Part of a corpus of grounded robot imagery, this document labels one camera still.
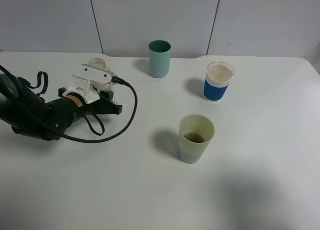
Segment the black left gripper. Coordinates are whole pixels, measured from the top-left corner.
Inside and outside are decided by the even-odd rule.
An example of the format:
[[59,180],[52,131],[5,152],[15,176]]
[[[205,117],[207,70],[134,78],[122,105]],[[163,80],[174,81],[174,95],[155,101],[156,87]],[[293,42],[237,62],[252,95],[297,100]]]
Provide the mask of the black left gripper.
[[[63,96],[62,93],[65,91],[66,88],[59,88],[59,98],[47,103],[48,112],[45,123],[58,130],[66,130],[74,122],[80,120],[84,116],[91,115],[91,106],[87,104],[80,95],[71,93]],[[113,99],[112,91],[100,91],[99,95],[106,100]],[[109,106],[109,113],[119,115],[122,112],[122,109],[122,105],[112,103]]]

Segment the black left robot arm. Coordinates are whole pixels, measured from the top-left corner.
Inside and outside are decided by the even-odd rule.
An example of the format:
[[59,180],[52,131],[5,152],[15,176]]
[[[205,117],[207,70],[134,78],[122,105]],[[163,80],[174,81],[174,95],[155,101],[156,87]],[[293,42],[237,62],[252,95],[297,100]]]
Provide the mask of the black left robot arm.
[[[45,102],[43,98],[37,96],[24,85],[22,79],[18,79],[19,90],[5,74],[0,75],[0,81],[34,116],[62,134],[81,118],[87,120],[88,115],[95,118],[98,115],[119,115],[123,108],[122,105],[112,102],[114,96],[112,91],[102,92],[99,94],[99,100],[87,104],[83,97],[77,93],[69,93],[63,96],[66,89],[60,88],[58,89],[58,99]],[[0,119],[11,125],[16,134],[46,141],[60,139],[59,135],[40,125],[30,114],[4,94],[0,95]]]

